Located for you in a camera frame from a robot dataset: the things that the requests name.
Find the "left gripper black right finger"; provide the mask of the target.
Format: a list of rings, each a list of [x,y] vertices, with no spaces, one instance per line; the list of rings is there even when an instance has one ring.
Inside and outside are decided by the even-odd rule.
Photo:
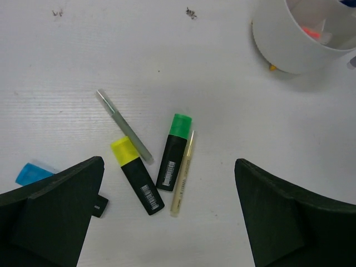
[[[355,205],[246,159],[237,159],[234,171],[255,266],[355,266]]]

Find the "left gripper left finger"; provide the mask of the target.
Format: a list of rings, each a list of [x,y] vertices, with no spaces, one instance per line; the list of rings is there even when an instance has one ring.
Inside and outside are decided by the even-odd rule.
[[[94,156],[1,194],[1,266],[77,266],[104,165]]]

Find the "pale yellow gel pen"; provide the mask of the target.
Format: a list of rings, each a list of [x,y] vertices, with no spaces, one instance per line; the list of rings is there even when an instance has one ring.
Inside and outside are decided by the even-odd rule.
[[[194,143],[195,143],[196,133],[193,130],[190,136],[190,139],[187,143],[187,147],[182,159],[179,175],[176,181],[176,188],[174,192],[174,197],[171,204],[170,215],[173,217],[178,217],[180,212],[180,207],[182,204],[182,198],[184,195],[184,189],[186,185],[186,180],[189,173],[189,168],[192,160]]]

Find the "grey clear pen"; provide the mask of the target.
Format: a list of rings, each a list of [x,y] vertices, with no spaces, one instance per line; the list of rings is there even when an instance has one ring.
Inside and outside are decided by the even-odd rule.
[[[136,135],[135,131],[120,114],[119,110],[106,95],[105,91],[103,89],[99,89],[95,92],[95,95],[104,109],[108,112],[110,117],[115,121],[122,132],[130,139],[140,156],[142,156],[147,163],[152,164],[154,162],[152,154],[148,151],[146,146]]]

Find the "orange gel pen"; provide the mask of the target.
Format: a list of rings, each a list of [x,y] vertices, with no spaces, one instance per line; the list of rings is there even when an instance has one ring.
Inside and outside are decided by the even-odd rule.
[[[330,42],[332,34],[324,30],[325,23],[326,20],[323,20],[314,28],[307,26],[302,26],[301,28],[309,37],[326,46]]]

